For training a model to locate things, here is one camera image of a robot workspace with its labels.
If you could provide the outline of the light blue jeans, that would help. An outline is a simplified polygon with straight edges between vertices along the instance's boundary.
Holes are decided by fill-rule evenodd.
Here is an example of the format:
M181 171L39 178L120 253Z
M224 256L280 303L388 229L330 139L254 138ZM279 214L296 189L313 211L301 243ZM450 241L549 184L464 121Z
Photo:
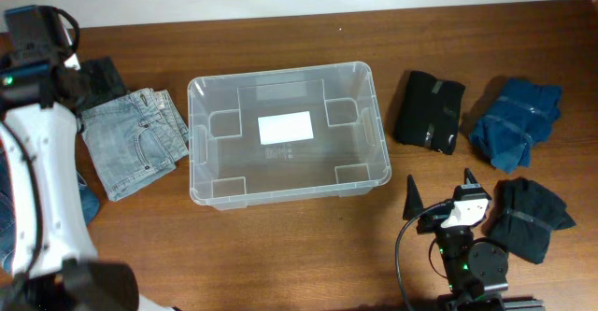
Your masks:
M188 127L166 90L131 92L83 111L79 123L111 201L174 171L189 153Z

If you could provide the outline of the dark blue jeans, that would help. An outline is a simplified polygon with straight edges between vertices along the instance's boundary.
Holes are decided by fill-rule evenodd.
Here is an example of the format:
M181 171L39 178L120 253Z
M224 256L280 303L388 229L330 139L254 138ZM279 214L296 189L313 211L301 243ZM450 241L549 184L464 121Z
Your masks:
M77 176L82 213L85 223L89 225L97 215L100 203L81 174L77 173ZM15 253L15 223L7 158L4 150L1 149L1 266L9 275L12 273L12 260Z

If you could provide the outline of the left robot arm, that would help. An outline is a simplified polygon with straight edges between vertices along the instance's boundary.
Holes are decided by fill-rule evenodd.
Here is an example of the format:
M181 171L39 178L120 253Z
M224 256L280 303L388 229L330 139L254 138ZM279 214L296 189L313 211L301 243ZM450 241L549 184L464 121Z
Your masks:
M143 296L123 262L103 262L84 221L78 189L76 111L90 93L76 53L77 21L52 6L4 13L13 49L1 60L1 142L15 216L4 310L132 310Z

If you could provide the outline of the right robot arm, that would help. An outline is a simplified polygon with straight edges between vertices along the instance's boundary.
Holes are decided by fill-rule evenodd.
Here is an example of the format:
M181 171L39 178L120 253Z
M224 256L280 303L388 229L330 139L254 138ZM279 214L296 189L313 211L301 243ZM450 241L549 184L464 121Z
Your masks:
M502 293L508 289L508 254L502 247L482 238L473 229L486 218L491 196L472 172L464 170L463 184L450 198L425 207L415 179L406 181L404 227L395 241L395 269L405 306L412 310L402 279L400 246L411 226L418 234L432 233L438 245L449 295L439 298L442 310L505 310Z

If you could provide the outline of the black folded taped shirt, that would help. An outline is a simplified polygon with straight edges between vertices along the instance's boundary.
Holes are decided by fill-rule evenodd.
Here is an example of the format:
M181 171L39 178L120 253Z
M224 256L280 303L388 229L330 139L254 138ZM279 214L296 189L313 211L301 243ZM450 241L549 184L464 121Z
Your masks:
M464 91L460 82L411 71L393 137L405 145L452 155Z

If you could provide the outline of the dark grey folded taped shirt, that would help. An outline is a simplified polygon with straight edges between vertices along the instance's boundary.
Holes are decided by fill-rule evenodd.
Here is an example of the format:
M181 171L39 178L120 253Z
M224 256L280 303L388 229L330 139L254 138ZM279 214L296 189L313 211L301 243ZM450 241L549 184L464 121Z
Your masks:
M486 235L527 262L542 263L552 233L577 226L565 201L533 180L500 181L496 194L495 216Z

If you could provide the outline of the blue folded taped shirt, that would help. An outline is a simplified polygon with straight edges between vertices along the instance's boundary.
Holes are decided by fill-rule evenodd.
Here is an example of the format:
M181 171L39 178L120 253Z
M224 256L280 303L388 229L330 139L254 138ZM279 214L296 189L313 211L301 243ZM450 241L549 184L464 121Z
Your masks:
M532 148L548 141L561 116L561 99L560 86L511 78L476 122L469 141L496 169L511 174L520 166L528 167Z

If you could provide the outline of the clear plastic storage bin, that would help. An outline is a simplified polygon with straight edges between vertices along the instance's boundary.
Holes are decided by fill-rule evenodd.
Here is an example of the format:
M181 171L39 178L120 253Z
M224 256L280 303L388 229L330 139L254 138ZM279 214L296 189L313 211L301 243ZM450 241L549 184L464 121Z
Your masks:
M313 139L260 143L260 117L304 111ZM364 62L194 78L188 123L190 196L217 210L363 195L392 176Z

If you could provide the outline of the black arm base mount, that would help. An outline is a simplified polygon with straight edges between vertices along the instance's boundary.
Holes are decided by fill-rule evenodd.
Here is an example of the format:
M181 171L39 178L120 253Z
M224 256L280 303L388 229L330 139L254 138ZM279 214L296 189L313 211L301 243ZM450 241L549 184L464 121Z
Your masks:
M546 311L542 300L533 297L503 298L493 295L477 301L459 299L452 295L443 295L436 305L442 311Z

